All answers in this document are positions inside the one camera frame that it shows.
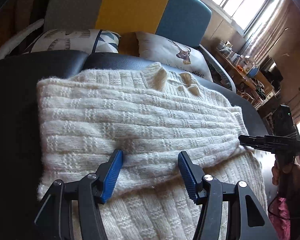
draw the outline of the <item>folded sweater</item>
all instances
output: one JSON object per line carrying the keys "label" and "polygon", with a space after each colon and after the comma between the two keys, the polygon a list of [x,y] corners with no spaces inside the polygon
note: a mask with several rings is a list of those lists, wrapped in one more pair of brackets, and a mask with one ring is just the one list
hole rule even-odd
{"label": "folded sweater", "polygon": [[[112,198],[100,205],[109,239],[192,239],[200,207],[187,196],[177,158],[186,150],[219,180],[245,180],[266,208],[261,165],[239,145],[248,134],[241,108],[201,86],[190,73],[160,63],[143,71],[86,70],[37,85],[44,175],[80,180],[125,151]],[[220,238],[226,235],[224,205]],[[74,206],[74,233],[80,236]]]}

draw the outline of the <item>white knitted sweater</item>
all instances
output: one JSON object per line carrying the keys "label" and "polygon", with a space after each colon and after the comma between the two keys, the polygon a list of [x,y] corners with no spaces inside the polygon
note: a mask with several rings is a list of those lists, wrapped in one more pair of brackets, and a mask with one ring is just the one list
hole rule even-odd
{"label": "white knitted sweater", "polygon": [[[39,198],[55,179],[80,180],[125,151],[112,198],[100,205],[111,239],[192,239],[200,207],[187,196],[178,166],[186,150],[220,181],[245,180],[266,208],[261,165],[239,145],[248,134],[241,108],[190,73],[160,63],[143,71],[86,70],[38,83],[42,161]],[[224,204],[220,239],[226,236]],[[80,236],[74,206],[74,232]]]}

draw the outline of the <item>metal screw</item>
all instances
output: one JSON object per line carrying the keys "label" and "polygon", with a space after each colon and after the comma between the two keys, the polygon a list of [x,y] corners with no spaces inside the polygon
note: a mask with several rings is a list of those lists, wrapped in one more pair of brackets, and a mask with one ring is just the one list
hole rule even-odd
{"label": "metal screw", "polygon": [[88,179],[95,179],[97,175],[95,173],[88,174]]}
{"label": "metal screw", "polygon": [[240,181],[239,181],[239,186],[240,186],[240,187],[246,187],[246,186],[247,186],[247,183],[246,183],[245,181],[243,181],[243,180],[240,180]]}
{"label": "metal screw", "polygon": [[53,182],[53,185],[55,186],[60,186],[62,184],[62,180],[61,179],[57,179]]}
{"label": "metal screw", "polygon": [[204,176],[204,179],[207,181],[211,181],[211,180],[213,180],[213,177],[210,174],[207,174]]}

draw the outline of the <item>black leather sofa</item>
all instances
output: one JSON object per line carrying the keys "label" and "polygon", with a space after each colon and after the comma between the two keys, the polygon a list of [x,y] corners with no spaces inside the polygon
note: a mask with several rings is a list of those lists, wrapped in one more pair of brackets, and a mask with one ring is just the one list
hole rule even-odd
{"label": "black leather sofa", "polygon": [[[0,60],[0,239],[38,239],[31,224],[42,175],[36,84],[51,76],[68,78],[85,69],[143,69],[152,62],[114,53],[88,56],[74,50],[44,51]],[[181,72],[167,65],[168,70]],[[248,132],[267,134],[257,111],[234,92],[196,77],[241,106]]]}

